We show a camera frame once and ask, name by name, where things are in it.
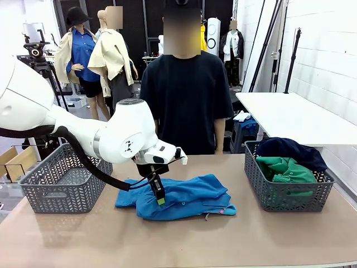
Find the navy blue garment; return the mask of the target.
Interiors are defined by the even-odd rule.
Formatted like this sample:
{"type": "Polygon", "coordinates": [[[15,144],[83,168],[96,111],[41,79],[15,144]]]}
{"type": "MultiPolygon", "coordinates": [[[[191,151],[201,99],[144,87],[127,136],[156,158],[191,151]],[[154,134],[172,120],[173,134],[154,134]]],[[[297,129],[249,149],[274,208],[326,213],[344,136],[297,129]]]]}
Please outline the navy blue garment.
{"type": "Polygon", "coordinates": [[[271,137],[259,142],[257,155],[264,157],[289,157],[311,171],[328,169],[320,152],[314,147],[301,145],[289,138],[271,137]]]}

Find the mannequin white shirt black jacket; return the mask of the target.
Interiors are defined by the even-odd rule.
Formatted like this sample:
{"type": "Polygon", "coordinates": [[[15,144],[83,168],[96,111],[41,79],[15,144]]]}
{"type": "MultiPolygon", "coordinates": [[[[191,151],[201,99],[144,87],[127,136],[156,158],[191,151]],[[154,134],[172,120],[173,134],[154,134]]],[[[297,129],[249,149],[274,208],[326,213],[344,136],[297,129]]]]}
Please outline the mannequin white shirt black jacket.
{"type": "Polygon", "coordinates": [[[237,20],[230,21],[229,31],[220,40],[219,52],[223,55],[229,85],[240,86],[239,66],[244,59],[244,38],[238,30],[237,20]]]}

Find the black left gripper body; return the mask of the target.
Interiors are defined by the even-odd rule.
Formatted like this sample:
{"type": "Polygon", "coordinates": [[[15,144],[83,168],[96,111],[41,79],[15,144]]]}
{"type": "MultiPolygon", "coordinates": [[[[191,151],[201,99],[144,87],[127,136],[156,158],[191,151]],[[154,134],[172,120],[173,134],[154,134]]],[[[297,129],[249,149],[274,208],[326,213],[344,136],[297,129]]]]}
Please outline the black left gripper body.
{"type": "Polygon", "coordinates": [[[161,175],[169,172],[167,164],[137,164],[136,166],[140,176],[152,176],[154,174],[161,175]]]}

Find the black bag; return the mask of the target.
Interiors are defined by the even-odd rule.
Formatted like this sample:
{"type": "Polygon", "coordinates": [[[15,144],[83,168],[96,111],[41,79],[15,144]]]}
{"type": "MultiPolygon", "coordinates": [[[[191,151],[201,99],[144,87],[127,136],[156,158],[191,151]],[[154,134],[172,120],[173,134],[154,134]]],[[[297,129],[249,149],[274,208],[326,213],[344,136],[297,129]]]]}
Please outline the black bag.
{"type": "Polygon", "coordinates": [[[37,161],[44,160],[60,146],[58,138],[51,135],[42,135],[35,138],[25,138],[21,148],[32,148],[37,161]]]}

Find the mannequin with cream jacket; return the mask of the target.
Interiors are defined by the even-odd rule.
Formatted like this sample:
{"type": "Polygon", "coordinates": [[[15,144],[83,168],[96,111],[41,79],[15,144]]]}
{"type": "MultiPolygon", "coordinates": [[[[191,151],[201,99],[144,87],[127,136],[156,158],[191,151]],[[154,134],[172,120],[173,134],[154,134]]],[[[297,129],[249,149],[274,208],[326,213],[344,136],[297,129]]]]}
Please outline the mannequin with cream jacket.
{"type": "Polygon", "coordinates": [[[103,97],[111,98],[110,108],[134,97],[133,84],[137,70],[129,57],[126,42],[119,29],[123,28],[123,7],[108,6],[98,11],[100,35],[90,56],[88,69],[100,76],[103,97]]]}

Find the black light stand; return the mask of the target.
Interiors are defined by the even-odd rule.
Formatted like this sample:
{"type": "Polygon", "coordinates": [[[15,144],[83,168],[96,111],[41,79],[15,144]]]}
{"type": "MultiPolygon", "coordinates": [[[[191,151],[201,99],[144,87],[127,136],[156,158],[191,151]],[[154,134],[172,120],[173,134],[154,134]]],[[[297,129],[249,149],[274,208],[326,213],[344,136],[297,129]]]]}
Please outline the black light stand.
{"type": "Polygon", "coordinates": [[[253,78],[252,78],[252,82],[251,82],[250,87],[249,87],[249,91],[248,91],[249,93],[253,92],[253,90],[254,90],[255,83],[257,81],[257,77],[258,77],[258,74],[259,74],[259,71],[260,71],[260,67],[262,65],[262,61],[264,59],[264,55],[266,53],[269,40],[271,38],[271,35],[272,35],[272,32],[273,32],[273,28],[275,26],[275,22],[276,22],[277,17],[278,17],[278,13],[279,13],[280,9],[282,9],[282,6],[283,6],[284,2],[285,2],[285,0],[276,0],[276,4],[274,6],[274,11],[273,11],[271,20],[269,22],[268,30],[267,30],[267,33],[266,33],[266,36],[265,36],[265,39],[264,39],[264,42],[263,42],[263,46],[262,46],[262,49],[261,49],[261,52],[260,52],[260,55],[259,55],[259,58],[258,58],[257,66],[255,68],[254,75],[253,75],[253,78]]]}

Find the green garment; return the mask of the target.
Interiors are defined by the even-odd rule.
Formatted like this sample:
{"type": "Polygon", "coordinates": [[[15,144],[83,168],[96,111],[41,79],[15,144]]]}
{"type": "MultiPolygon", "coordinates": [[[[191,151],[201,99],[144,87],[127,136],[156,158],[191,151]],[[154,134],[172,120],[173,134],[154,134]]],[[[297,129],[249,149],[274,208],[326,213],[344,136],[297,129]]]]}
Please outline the green garment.
{"type": "Polygon", "coordinates": [[[311,170],[290,157],[258,156],[256,162],[265,178],[272,183],[316,183],[311,170]]]}

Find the black pole stand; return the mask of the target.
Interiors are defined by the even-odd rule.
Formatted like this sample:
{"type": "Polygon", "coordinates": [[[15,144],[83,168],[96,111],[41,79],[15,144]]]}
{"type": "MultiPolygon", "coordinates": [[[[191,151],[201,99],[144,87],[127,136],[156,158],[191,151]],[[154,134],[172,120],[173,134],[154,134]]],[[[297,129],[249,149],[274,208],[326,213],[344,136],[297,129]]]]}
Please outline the black pole stand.
{"type": "Polygon", "coordinates": [[[284,89],[284,94],[288,94],[289,87],[290,87],[290,82],[291,82],[291,77],[292,77],[292,72],[293,72],[293,67],[296,59],[296,53],[297,53],[297,48],[298,48],[298,43],[301,37],[301,28],[299,27],[296,32],[295,36],[295,42],[292,50],[292,55],[291,55],[291,62],[290,62],[290,67],[287,75],[287,81],[284,89]]]}

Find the dark stool with clothes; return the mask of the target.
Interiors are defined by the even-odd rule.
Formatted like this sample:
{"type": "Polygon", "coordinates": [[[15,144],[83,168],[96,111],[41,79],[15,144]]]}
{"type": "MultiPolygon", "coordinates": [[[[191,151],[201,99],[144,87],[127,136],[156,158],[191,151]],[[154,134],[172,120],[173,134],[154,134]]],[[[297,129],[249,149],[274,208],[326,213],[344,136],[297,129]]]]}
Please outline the dark stool with clothes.
{"type": "Polygon", "coordinates": [[[257,139],[259,124],[249,112],[243,110],[235,115],[233,123],[230,151],[232,154],[243,154],[245,153],[245,142],[257,139]]]}

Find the mannequin blue shirt black hat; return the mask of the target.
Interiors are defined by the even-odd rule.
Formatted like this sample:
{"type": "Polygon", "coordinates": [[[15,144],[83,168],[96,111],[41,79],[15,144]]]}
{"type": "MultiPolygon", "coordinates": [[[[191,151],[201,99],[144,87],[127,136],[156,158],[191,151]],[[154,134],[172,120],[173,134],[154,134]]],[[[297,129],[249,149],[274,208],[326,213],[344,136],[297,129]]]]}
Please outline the mannequin blue shirt black hat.
{"type": "Polygon", "coordinates": [[[88,99],[93,119],[98,120],[97,108],[109,120],[110,113],[105,104],[100,75],[88,69],[88,63],[97,39],[85,28],[89,17],[80,7],[71,7],[67,12],[68,32],[62,37],[55,52],[54,67],[57,78],[64,84],[79,84],[88,99]]]}

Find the gray woven plastic basket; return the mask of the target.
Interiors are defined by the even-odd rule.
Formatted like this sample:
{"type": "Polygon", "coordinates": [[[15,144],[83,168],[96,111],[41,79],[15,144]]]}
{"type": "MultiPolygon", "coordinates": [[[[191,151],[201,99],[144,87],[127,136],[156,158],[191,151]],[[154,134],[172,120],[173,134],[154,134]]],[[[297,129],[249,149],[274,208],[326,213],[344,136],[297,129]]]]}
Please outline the gray woven plastic basket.
{"type": "Polygon", "coordinates": [[[19,185],[33,211],[42,214],[88,213],[105,187],[84,167],[69,143],[28,172],[19,185]]]}
{"type": "Polygon", "coordinates": [[[315,183],[273,183],[257,158],[258,141],[245,143],[244,171],[261,208],[267,212],[321,212],[337,176],[329,169],[314,171],[315,183]]]}

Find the white tower air conditioner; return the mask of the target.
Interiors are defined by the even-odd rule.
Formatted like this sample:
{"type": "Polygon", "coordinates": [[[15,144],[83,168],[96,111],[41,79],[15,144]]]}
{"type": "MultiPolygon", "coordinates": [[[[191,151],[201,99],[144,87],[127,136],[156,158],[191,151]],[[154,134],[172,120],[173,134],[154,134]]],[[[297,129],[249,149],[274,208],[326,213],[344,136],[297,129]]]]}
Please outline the white tower air conditioner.
{"type": "Polygon", "coordinates": [[[219,56],[220,25],[221,21],[218,18],[212,17],[208,19],[206,41],[208,53],[217,57],[219,56]]]}

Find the light blue polo shirt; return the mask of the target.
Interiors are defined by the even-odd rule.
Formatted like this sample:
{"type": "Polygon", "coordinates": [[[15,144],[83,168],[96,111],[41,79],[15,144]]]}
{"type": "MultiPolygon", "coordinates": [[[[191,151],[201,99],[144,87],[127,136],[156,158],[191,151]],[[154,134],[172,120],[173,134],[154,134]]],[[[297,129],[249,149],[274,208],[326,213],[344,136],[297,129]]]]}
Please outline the light blue polo shirt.
{"type": "MultiPolygon", "coordinates": [[[[197,176],[189,180],[162,179],[165,203],[193,202],[199,199],[216,199],[228,192],[213,174],[197,176]]],[[[149,185],[128,192],[120,191],[115,206],[132,207],[141,204],[158,204],[149,185]]]]}

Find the cardboard box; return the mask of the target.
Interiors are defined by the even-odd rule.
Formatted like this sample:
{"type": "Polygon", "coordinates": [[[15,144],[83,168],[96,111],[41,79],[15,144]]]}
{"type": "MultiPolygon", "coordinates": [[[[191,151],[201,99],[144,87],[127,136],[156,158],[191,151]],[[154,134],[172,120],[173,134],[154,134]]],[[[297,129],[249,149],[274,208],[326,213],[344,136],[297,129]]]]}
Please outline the cardboard box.
{"type": "Polygon", "coordinates": [[[33,147],[28,147],[18,153],[15,147],[0,154],[0,179],[7,179],[16,183],[37,164],[37,157],[33,147]]]}

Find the blue shorts with pink label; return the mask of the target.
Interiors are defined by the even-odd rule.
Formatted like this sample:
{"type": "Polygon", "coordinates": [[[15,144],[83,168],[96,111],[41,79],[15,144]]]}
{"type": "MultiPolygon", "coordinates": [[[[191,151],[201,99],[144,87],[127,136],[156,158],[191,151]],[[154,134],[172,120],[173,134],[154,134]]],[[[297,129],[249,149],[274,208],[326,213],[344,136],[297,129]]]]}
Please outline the blue shorts with pink label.
{"type": "Polygon", "coordinates": [[[179,200],[171,195],[159,205],[155,197],[141,195],[136,201],[136,213],[150,221],[173,221],[203,214],[234,216],[237,208],[230,200],[231,196],[227,193],[218,197],[194,196],[192,200],[179,200]]]}

